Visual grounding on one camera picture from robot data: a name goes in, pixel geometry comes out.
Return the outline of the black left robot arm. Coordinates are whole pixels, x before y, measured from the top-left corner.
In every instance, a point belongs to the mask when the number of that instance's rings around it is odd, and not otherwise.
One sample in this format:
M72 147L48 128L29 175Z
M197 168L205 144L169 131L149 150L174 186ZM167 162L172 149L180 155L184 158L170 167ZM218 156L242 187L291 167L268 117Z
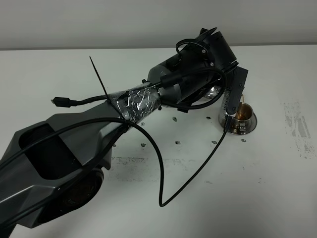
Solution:
M35 227L88 203L111 167L112 146L163 106L187 112L225 105L224 132L237 112L243 83L236 56L216 29L176 44L176 54L153 67L134 88L82 101L100 104L56 114L17 131L0 162L0 226Z

